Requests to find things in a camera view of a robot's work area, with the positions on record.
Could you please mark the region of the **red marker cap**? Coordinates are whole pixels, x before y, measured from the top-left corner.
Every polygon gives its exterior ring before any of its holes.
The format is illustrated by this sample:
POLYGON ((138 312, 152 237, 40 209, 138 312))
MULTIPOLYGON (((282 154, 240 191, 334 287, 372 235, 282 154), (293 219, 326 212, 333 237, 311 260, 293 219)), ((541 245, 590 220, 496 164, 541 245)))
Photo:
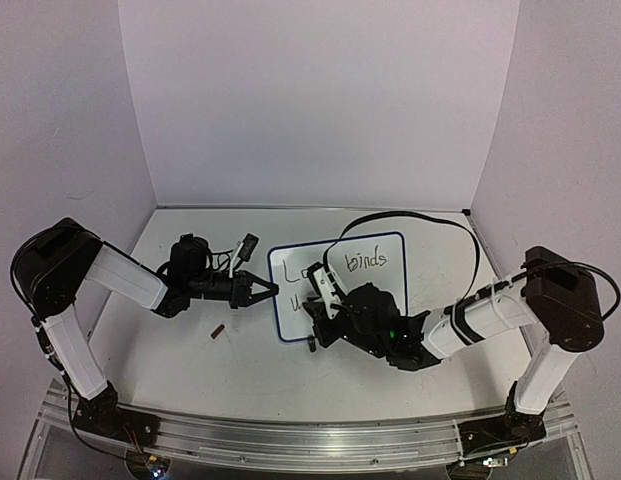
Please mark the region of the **red marker cap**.
POLYGON ((211 333, 211 338, 214 340, 216 339, 225 329, 225 325, 219 325, 212 333, 211 333))

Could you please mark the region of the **blue framed whiteboard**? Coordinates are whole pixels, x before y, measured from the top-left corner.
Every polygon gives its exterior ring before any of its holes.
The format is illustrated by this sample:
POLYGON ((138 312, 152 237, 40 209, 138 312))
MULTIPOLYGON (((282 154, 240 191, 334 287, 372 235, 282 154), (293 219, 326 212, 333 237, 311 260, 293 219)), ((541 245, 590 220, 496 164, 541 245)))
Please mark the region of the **blue framed whiteboard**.
POLYGON ((359 235, 272 248, 268 252, 271 281, 279 286, 274 299, 279 339, 284 343, 306 340, 312 320, 302 303, 315 293, 307 270, 329 252, 329 264, 347 290, 367 282, 393 294, 402 314, 407 312, 408 280, 405 238, 398 231, 359 235))

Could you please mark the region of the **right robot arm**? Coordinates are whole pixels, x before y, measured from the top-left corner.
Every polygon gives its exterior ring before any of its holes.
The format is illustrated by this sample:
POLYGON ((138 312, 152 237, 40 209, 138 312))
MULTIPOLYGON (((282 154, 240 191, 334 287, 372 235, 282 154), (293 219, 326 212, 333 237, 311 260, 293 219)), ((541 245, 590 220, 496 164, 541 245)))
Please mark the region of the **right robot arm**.
POLYGON ((511 386, 499 416, 466 421, 458 431, 465 457, 526 446, 546 435, 543 415, 576 358, 598 346, 604 322, 596 280, 601 269, 537 246, 521 272, 497 279, 441 309, 401 314, 392 293, 372 283, 346 290, 327 265, 309 270, 313 296, 303 304, 323 348, 342 339, 399 370, 437 366, 458 351, 524 326, 544 330, 524 374, 511 386))

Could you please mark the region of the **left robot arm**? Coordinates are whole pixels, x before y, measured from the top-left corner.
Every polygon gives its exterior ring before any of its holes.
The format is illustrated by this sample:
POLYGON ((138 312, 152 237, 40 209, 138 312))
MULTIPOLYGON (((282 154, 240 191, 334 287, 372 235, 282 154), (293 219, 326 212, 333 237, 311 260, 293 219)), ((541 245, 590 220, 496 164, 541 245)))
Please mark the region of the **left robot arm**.
POLYGON ((153 414, 120 405, 78 320, 76 299, 83 284, 96 283, 164 319, 187 311, 194 300, 247 308, 279 292, 277 284, 241 267, 257 244, 257 237, 247 234, 226 261, 216 263, 218 255, 206 239, 184 234, 168 261, 152 271, 69 217, 26 241, 13 257, 10 279, 31 313, 44 355, 78 397, 70 407, 70 426, 149 447, 160 423, 153 414))

